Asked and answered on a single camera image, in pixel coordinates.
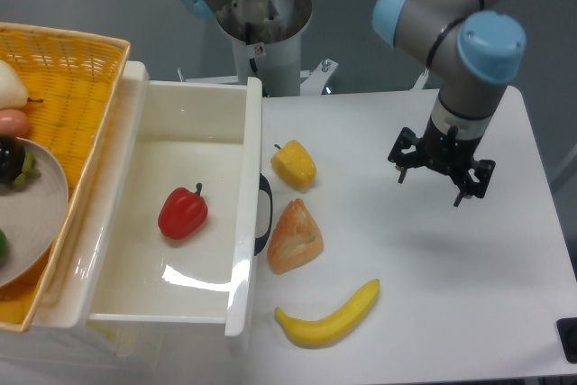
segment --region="green vegetable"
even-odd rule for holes
[[[2,230],[0,230],[0,257],[4,257],[4,255],[6,254],[6,247],[7,247],[6,235],[4,234],[4,232],[2,232]]]
[[[24,156],[24,163],[22,165],[22,173],[16,177],[13,184],[15,187],[23,187],[27,179],[36,179],[40,176],[40,171],[34,167],[34,155],[30,151],[26,151]]]

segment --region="white tabletop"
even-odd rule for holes
[[[509,88],[475,153],[497,162],[484,199],[454,208],[458,189],[427,169],[402,185],[387,161],[403,126],[425,129],[435,91],[267,99],[263,172],[275,222],[302,197],[325,239],[309,264],[273,274],[259,257],[245,383],[369,384],[577,372],[555,328],[577,316],[577,284],[527,112]],[[317,165],[298,193],[269,160],[297,139]],[[332,347],[292,344],[273,318],[318,319],[367,280],[381,296]]]

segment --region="yellow bell pepper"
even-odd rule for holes
[[[315,180],[316,166],[307,150],[296,140],[283,148],[276,146],[279,150],[270,159],[270,164],[277,175],[293,188],[308,187]]]

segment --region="gray wall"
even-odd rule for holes
[[[422,67],[372,31],[376,0],[313,1],[313,22],[303,37],[303,69],[326,57],[338,61],[334,88],[340,93],[411,87]],[[513,85],[525,96],[549,176],[577,143],[576,3],[504,0],[496,8],[514,16],[527,32],[527,55]],[[142,61],[153,79],[175,80],[177,67],[188,78],[234,73],[231,48],[214,22],[196,20],[178,0],[0,0],[0,20],[125,38],[133,44],[132,60]],[[577,176],[554,199],[577,261]]]

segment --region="red bell pepper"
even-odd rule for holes
[[[197,192],[177,188],[166,199],[159,214],[159,228],[163,235],[180,240],[195,232],[208,216],[206,201],[200,196],[202,184],[197,184]]]

